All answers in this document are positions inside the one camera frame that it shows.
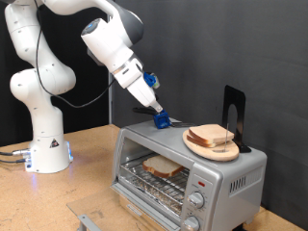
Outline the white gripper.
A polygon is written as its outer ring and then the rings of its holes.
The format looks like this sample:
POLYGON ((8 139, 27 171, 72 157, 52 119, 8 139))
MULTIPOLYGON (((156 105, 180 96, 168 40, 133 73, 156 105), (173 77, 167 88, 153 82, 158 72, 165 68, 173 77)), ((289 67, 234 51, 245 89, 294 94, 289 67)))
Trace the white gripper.
POLYGON ((156 101, 153 89, 146 84, 142 76, 127 89, 144 107, 151 106, 157 113, 163 110, 163 107, 156 101))

